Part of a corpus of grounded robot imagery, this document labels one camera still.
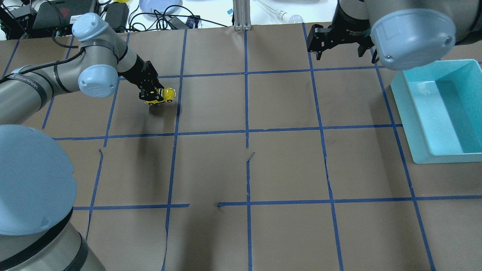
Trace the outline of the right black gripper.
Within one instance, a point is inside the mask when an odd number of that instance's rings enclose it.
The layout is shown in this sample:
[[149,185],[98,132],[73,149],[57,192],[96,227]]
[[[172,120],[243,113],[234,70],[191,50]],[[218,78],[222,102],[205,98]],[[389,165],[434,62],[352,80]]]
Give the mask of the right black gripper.
[[319,61],[326,50],[339,44],[358,43],[358,57],[374,46],[368,11],[363,0],[338,0],[331,25],[313,24],[307,36],[307,51]]

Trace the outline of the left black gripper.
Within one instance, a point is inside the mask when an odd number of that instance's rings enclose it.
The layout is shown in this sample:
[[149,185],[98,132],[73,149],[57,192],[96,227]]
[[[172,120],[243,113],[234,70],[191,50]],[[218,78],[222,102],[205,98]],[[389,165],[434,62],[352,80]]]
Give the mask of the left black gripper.
[[144,61],[139,55],[136,56],[134,65],[128,70],[128,82],[136,85],[139,92],[139,99],[143,101],[155,100],[155,91],[163,89],[160,83],[158,72],[150,61]]

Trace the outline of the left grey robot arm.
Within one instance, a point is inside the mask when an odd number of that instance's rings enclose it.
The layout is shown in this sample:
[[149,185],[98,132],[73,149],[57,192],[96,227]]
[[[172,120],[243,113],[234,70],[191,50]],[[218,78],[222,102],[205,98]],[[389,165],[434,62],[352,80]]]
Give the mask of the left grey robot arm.
[[176,93],[96,13],[79,15],[71,33],[78,52],[41,65],[26,65],[1,78],[1,270],[105,271],[71,223],[77,197],[74,168],[64,149],[41,128],[25,125],[46,113],[55,97],[81,92],[104,98],[119,78],[153,106]]

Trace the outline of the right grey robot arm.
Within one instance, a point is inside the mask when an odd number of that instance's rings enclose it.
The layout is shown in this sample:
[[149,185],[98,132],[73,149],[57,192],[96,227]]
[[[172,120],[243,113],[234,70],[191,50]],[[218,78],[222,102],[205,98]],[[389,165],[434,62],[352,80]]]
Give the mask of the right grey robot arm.
[[330,26],[312,25],[307,51],[320,60],[326,50],[356,43],[359,57],[374,48],[372,63],[412,69],[480,41],[481,12],[480,0],[339,0]]

